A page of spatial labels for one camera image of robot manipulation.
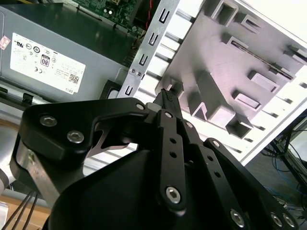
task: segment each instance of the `green circuit board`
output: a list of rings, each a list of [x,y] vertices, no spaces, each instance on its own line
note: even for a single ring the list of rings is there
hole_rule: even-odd
[[[130,17],[137,0],[74,0],[88,10],[109,19],[110,21],[134,32],[142,33],[142,29],[130,24]]]

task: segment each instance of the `qr code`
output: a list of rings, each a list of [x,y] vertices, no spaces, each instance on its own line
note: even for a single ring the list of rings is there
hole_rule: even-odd
[[[69,77],[69,82],[72,82],[74,84],[78,84],[79,81],[79,77],[77,77],[76,75],[71,74],[71,76]]]

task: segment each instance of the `power supply label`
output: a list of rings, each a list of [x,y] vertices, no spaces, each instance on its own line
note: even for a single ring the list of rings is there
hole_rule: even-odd
[[[13,33],[10,68],[37,81],[65,91],[79,91],[85,65]]]

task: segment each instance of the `rectangular slot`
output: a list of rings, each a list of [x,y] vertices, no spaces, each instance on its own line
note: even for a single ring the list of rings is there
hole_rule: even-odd
[[[270,115],[270,116],[272,116],[272,117],[274,117],[274,118],[278,118],[279,116],[277,115],[277,114],[275,114],[275,113],[267,113],[267,112],[265,112],[265,111],[263,111],[264,113],[266,113],[266,114],[268,114],[268,115]]]
[[[238,6],[229,0],[214,1],[209,7],[211,11],[213,10],[210,17],[226,27],[229,26],[239,10]]]
[[[152,33],[152,35],[150,36],[150,39],[148,41],[148,44],[150,44],[151,46],[154,46],[157,39],[158,39],[158,35],[157,34],[155,35],[154,33]]]
[[[290,56],[292,59],[294,59],[295,61],[303,64],[303,65],[307,65],[307,58],[303,57],[302,55],[299,55],[296,52],[293,51],[285,51],[284,54]]]
[[[307,84],[306,83],[300,83],[299,86],[303,87],[304,89],[307,89]]]
[[[143,54],[142,57],[141,57],[141,59],[140,59],[140,61],[139,61],[139,64],[140,64],[141,66],[144,66],[145,63],[146,63],[146,61],[147,61],[147,58],[148,58],[148,56],[145,56],[145,55]]]
[[[249,139],[249,138],[244,138],[244,140],[248,141],[249,143],[253,143],[254,142],[252,139]]]
[[[164,24],[168,18],[168,15],[169,15],[169,11],[166,11],[166,9],[164,8],[160,15],[159,22]]]
[[[246,116],[236,113],[231,123],[226,125],[226,130],[229,134],[243,139],[253,127]]]
[[[133,88],[130,87],[130,86],[128,85],[127,88],[126,88],[125,94],[126,94],[127,96],[130,96],[132,90],[133,90]]]
[[[0,87],[0,92],[3,92],[3,93],[8,93],[8,90],[3,88],[3,87]]]
[[[29,95],[27,93],[24,93],[23,95],[23,102],[26,104],[32,104],[33,96]]]
[[[302,56],[304,58],[307,58],[307,52],[305,52],[304,50],[296,48],[294,46],[290,46],[290,49],[292,51],[296,52],[298,55],[300,55],[300,56]]]
[[[272,65],[272,67],[269,69],[269,72],[275,74],[287,82],[290,82],[295,78],[294,74],[292,74],[287,69],[277,65],[276,63]]]
[[[252,109],[253,111],[257,111],[261,107],[261,104],[259,102],[255,101],[254,99],[251,99],[250,97],[247,97],[246,95],[240,92],[234,93],[233,99],[236,102],[244,105],[245,107]]]
[[[239,39],[236,39],[235,37],[231,36],[230,34],[223,34],[222,42],[242,53],[245,53],[248,50],[248,45],[246,45]]]
[[[219,24],[225,25],[229,19],[229,17],[231,17],[231,15],[233,14],[234,9],[231,8],[230,6],[228,6],[227,4],[222,4],[222,6],[220,7],[217,15],[216,15],[216,21]]]
[[[251,20],[249,20],[249,19],[246,19],[246,24],[247,25],[250,25],[250,26],[252,26],[252,27],[257,27],[257,28],[259,28],[259,26],[257,25],[257,24],[255,24],[255,23],[253,23]]]
[[[254,127],[257,128],[257,129],[260,129],[261,131],[264,131],[264,130],[265,130],[265,128],[262,127],[262,126],[254,126]]]
[[[292,104],[293,103],[293,101],[288,99],[288,98],[285,98],[284,101],[287,102],[288,104]]]
[[[253,18],[252,16],[248,15],[248,14],[244,14],[241,13],[236,20],[238,23],[241,24],[241,26],[245,27],[246,29],[248,29],[249,31],[258,34],[260,31],[260,24],[258,22],[258,20],[256,20],[255,18]]]
[[[252,71],[248,78],[258,84],[259,86],[261,86],[262,88],[272,92],[272,93],[275,93],[278,89],[279,89],[279,85],[276,84],[275,82],[271,81],[270,79],[267,79],[266,77],[264,77],[263,75],[255,72],[255,71]]]

